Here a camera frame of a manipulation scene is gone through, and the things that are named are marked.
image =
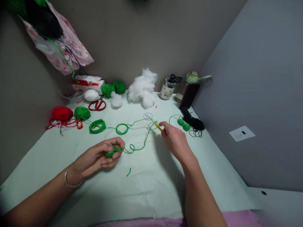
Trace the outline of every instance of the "forearm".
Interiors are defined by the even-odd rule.
[[[195,156],[183,163],[186,181],[185,216],[188,226],[227,227]]]
[[[64,183],[65,171],[66,169],[10,210],[4,216],[6,221],[11,226],[45,226],[56,209],[74,190]],[[81,182],[81,179],[71,178],[69,175],[67,177],[71,185]]]

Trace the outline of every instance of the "yellow crochet hook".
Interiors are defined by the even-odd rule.
[[[162,131],[162,128],[160,128],[160,126],[159,126],[157,123],[155,123],[155,126],[156,126],[160,131]]]

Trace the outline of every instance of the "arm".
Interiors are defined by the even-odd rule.
[[[161,135],[169,150],[181,163],[186,182],[185,216],[188,226],[227,227],[223,215],[208,187],[196,156],[181,130],[161,122]]]
[[[103,168],[113,167],[121,152],[115,152],[112,158],[106,158],[105,152],[111,152],[113,145],[125,147],[124,141],[117,137],[96,144],[78,157],[68,168],[66,182],[69,185],[78,185],[86,177]],[[54,179],[26,198],[4,215],[10,226],[46,226],[57,208],[74,191],[67,186],[64,175],[67,168]]]

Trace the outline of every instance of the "red yarn ball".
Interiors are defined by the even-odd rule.
[[[68,121],[73,115],[73,111],[67,107],[57,106],[53,110],[53,118],[55,120]]]

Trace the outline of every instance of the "hand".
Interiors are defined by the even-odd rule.
[[[68,184],[77,185],[99,169],[113,167],[122,152],[115,152],[112,158],[106,158],[105,153],[112,152],[116,144],[118,148],[125,148],[125,142],[120,137],[116,137],[104,140],[84,152],[70,165],[67,174]]]
[[[160,122],[159,126],[164,126],[164,129],[161,131],[161,136],[166,142],[170,152],[181,164],[189,163],[195,159],[195,155],[188,145],[184,132],[166,121]]]

